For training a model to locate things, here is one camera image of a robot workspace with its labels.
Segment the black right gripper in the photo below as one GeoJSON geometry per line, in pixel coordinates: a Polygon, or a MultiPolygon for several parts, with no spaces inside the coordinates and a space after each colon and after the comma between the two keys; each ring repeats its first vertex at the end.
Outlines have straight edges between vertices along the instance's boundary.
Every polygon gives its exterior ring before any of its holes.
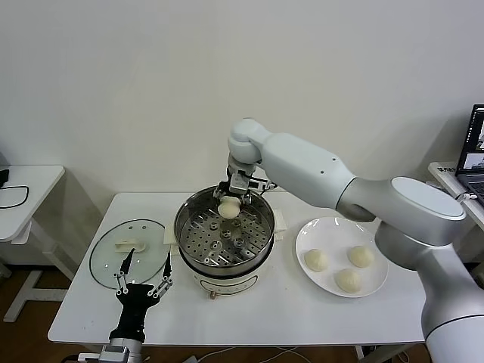
{"type": "Polygon", "coordinates": [[[248,189],[231,191],[230,181],[219,182],[213,191],[213,197],[217,200],[224,196],[239,198],[244,206],[249,206],[252,203],[252,192],[248,189]]]}

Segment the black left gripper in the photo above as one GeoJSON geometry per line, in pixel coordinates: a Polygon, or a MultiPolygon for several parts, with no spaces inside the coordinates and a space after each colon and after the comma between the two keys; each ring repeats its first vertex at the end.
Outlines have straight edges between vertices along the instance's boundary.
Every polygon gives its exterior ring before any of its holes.
{"type": "Polygon", "coordinates": [[[122,261],[119,271],[113,276],[116,279],[116,298],[123,309],[117,327],[110,332],[109,339],[130,339],[140,343],[145,341],[144,323],[147,310],[155,306],[173,285],[171,252],[167,253],[160,282],[150,284],[127,283],[127,275],[132,264],[135,248],[131,248],[122,261]]]}

